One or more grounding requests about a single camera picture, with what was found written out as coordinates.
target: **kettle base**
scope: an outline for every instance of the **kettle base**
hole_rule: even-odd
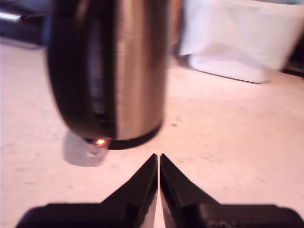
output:
[[[160,130],[160,128],[162,126],[161,124],[158,125],[154,130],[150,131],[149,133],[147,133],[141,137],[135,138],[135,139],[112,140],[108,149],[109,150],[125,150],[125,149],[130,149],[130,148],[139,146],[141,144],[144,144],[157,134],[157,132]],[[93,139],[85,139],[85,140],[88,143],[92,143],[92,141],[93,141]]]

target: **black kettle handle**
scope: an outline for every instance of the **black kettle handle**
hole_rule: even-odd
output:
[[[80,0],[56,0],[52,15],[50,42],[47,49],[52,89],[60,113],[68,127],[84,138],[115,137],[113,83],[113,12],[104,17],[108,42],[104,55],[106,119],[100,121],[92,110],[88,79],[88,34],[98,2],[87,1],[82,17],[78,14]]]

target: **beige floor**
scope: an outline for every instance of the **beige floor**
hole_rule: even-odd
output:
[[[304,218],[303,79],[278,73],[255,85],[173,63],[161,132],[93,161],[58,115],[44,52],[1,46],[1,227],[48,202],[102,201],[152,153],[221,203],[274,203]]]

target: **stainless steel kettle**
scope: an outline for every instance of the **stainless steel kettle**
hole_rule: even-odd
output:
[[[56,0],[47,49],[68,127],[130,147],[164,114],[169,0]]]

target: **white plastic bin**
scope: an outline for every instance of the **white plastic bin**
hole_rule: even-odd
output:
[[[303,26],[303,5],[187,0],[180,55],[199,71],[262,83],[284,67]]]

